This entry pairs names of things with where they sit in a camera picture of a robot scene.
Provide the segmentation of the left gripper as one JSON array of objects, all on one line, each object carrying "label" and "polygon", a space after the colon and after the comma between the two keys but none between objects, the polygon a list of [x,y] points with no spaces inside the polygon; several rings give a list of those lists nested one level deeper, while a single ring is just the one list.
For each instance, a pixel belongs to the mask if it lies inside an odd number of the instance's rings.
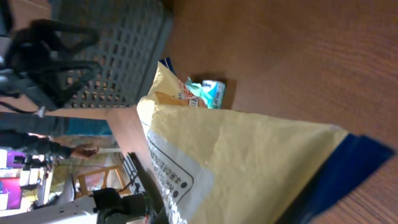
[{"label": "left gripper", "polygon": [[16,32],[4,56],[4,95],[62,108],[101,71],[73,57],[99,41],[95,29],[39,19]]}]

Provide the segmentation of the teal tissue pack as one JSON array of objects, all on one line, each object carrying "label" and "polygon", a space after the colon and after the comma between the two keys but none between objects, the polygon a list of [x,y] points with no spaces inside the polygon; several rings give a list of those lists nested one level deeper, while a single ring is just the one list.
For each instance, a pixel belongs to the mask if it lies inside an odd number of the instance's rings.
[{"label": "teal tissue pack", "polygon": [[223,101],[225,84],[216,80],[203,80],[194,83],[189,78],[185,86],[195,95],[200,97],[208,108],[220,109]]}]

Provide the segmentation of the cream snack bag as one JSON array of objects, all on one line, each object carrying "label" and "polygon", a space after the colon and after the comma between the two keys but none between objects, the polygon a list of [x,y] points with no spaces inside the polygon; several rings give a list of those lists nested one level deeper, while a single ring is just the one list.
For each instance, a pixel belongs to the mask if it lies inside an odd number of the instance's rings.
[{"label": "cream snack bag", "polygon": [[308,223],[395,154],[332,124],[210,109],[161,62],[137,113],[169,223]]}]

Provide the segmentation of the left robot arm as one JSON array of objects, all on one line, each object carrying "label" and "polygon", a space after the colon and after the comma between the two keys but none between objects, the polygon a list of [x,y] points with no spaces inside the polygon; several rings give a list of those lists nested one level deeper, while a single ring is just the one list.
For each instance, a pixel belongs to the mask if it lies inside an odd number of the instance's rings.
[{"label": "left robot arm", "polygon": [[[95,45],[96,30],[39,19],[11,35],[1,64],[1,96],[27,96],[35,111],[11,108],[1,115],[1,146],[24,154],[46,158],[71,156],[88,158],[89,147],[69,148],[49,141],[47,135],[62,131],[65,119],[52,119],[47,111],[60,109],[101,71],[95,61],[74,60],[84,48]],[[155,183],[142,167],[136,177],[144,192],[123,195],[105,188],[70,202],[57,200],[30,212],[2,217],[2,223],[127,223],[149,217],[152,223],[166,223],[164,204]]]}]

